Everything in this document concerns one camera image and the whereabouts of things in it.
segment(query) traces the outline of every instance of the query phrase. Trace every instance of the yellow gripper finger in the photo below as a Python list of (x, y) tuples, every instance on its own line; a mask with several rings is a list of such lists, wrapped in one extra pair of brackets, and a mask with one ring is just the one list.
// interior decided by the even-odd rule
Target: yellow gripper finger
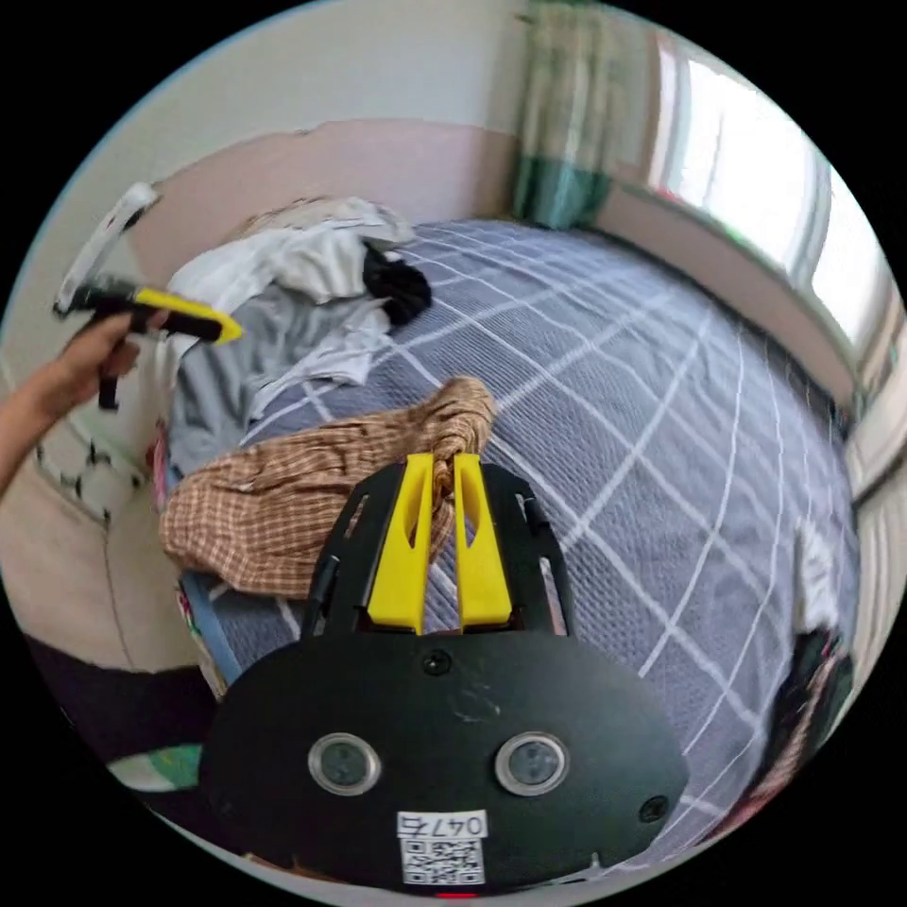
[(218, 312), (210, 305), (192, 302), (190, 299), (184, 299), (182, 296), (175, 296), (172, 293), (165, 293), (162, 290), (155, 290), (150, 286), (142, 287), (135, 294), (135, 301), (140, 302), (142, 305), (150, 305), (156, 309), (169, 309), (171, 312), (179, 312), (181, 315), (216, 321), (220, 325), (220, 336), (214, 342), (216, 346), (222, 343), (230, 343), (231, 340), (241, 337), (243, 333), (243, 329), (237, 321), (223, 312)]
[(374, 624), (412, 629), (419, 635), (432, 542), (433, 462), (430, 453), (406, 457), (406, 471), (368, 600), (368, 617)]
[[(453, 492), (460, 626), (466, 630), (505, 625), (512, 611), (510, 593), (477, 454), (459, 453), (453, 458)], [(467, 519), (472, 524), (471, 542)]]

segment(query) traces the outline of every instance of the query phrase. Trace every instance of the window sill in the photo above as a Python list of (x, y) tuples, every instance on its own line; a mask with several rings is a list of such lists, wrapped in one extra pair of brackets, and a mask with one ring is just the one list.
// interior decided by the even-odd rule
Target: window sill
[(615, 180), (614, 184), (631, 196), (659, 205), (666, 211), (678, 212), (694, 221), (712, 235), (733, 245), (750, 262), (769, 274), (773, 280), (781, 283), (785, 289), (793, 293), (803, 303), (804, 311), (822, 329), (835, 353), (852, 375), (855, 386), (860, 387), (862, 385), (859, 377), (860, 352), (831, 316), (826, 305), (811, 288), (797, 286), (782, 266), (769, 259), (757, 247), (730, 234), (716, 218), (688, 204), (683, 199), (667, 195), (663, 190), (655, 186), (639, 184), (630, 180)]

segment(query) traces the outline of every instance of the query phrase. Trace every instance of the human hand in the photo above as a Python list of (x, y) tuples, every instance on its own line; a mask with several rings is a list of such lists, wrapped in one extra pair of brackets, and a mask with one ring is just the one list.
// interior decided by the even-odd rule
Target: human hand
[[(156, 312), (148, 328), (160, 330), (166, 312)], [(101, 377), (122, 378), (135, 368), (136, 344), (127, 340), (130, 315), (105, 318), (79, 331), (60, 355), (35, 375), (37, 404), (56, 421), (97, 396)]]

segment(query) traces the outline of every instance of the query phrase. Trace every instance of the qr code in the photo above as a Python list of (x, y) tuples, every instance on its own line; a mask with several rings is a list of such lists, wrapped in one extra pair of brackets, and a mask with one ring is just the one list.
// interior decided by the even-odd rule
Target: qr code
[(482, 885), (482, 839), (400, 841), (403, 881), (410, 885)]

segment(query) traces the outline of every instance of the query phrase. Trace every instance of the sticker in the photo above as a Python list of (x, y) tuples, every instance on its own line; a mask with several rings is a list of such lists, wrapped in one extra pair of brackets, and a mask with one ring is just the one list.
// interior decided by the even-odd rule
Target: sticker
[(403, 881), (409, 885), (483, 885), (485, 810), (397, 813)]

